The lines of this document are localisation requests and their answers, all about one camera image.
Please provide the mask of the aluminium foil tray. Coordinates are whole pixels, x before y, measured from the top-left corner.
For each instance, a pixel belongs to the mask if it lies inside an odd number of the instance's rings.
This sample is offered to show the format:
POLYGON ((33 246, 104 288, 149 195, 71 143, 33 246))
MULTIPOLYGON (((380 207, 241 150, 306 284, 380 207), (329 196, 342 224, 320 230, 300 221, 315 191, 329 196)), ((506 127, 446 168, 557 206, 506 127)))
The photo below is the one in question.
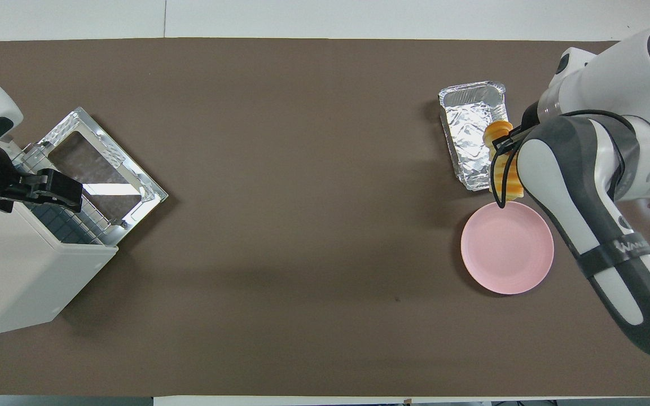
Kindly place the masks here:
POLYGON ((489 188, 491 161, 483 136, 491 123, 508 119, 505 94, 505 85, 496 81, 449 86, 438 93, 454 174, 470 192, 489 188))

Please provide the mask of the yellow ridged bread loaf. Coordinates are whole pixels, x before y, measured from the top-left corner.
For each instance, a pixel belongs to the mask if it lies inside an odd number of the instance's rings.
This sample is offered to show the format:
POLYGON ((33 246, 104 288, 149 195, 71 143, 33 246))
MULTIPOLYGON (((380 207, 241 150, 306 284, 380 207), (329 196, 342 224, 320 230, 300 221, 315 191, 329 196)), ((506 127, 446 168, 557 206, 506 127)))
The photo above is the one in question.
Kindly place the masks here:
POLYGON ((489 149, 489 190, 499 206, 518 200, 525 193, 517 170, 520 143, 512 137, 513 131, 510 122, 495 121, 483 135, 484 145, 489 149))

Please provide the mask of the cream toaster oven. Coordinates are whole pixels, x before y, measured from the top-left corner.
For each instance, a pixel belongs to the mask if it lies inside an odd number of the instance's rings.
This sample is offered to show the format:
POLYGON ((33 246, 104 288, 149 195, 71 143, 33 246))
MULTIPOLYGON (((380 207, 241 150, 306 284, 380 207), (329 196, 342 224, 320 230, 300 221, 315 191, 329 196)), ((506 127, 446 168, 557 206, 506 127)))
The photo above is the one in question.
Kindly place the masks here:
POLYGON ((52 321, 117 252, 62 206, 0 211, 0 333, 52 321))

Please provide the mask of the pink round plate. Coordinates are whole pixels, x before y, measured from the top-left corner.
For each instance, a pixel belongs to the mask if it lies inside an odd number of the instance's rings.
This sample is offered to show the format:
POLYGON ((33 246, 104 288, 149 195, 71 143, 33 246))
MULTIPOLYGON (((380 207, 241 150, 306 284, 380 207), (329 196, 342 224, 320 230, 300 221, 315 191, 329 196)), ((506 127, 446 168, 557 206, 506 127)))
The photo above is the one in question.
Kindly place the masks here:
POLYGON ((460 252, 475 282, 493 293, 526 293, 547 277, 554 258, 552 232, 532 208, 490 203, 466 221, 460 252))

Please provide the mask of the brown table mat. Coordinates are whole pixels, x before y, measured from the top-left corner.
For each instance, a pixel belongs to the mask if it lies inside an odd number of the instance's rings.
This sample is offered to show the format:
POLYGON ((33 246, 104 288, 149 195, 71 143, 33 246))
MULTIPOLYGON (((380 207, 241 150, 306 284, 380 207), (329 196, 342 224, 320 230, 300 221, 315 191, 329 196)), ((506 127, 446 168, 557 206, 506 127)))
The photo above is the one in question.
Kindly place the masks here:
POLYGON ((570 43, 0 42, 18 144, 82 107, 169 198, 54 321, 0 334, 0 395, 650 396, 559 236, 522 295, 478 285, 438 92, 519 117, 570 43))

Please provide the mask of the glass oven door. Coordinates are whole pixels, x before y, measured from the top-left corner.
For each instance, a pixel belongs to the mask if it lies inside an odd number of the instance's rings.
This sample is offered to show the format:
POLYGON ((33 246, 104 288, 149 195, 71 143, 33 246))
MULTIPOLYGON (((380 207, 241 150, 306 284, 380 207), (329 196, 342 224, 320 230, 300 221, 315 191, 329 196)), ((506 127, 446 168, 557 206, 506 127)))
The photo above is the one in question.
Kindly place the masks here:
POLYGON ((82 184, 82 198, 92 196, 110 219, 103 246, 116 246, 169 195, 83 108, 74 109, 36 143, 46 152, 61 145, 85 144, 106 159, 114 171, 105 180, 82 184))

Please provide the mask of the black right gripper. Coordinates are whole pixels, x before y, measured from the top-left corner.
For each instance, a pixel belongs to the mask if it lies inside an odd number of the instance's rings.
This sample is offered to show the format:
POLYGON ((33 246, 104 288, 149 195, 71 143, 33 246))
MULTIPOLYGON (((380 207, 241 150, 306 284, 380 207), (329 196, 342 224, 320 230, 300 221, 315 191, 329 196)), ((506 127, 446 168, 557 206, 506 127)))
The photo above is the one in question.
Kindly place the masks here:
POLYGON ((526 131, 540 124, 539 102, 532 103, 524 112, 519 128, 508 130, 507 128, 495 128, 492 130, 492 155, 499 156, 510 152, 521 142, 526 131))

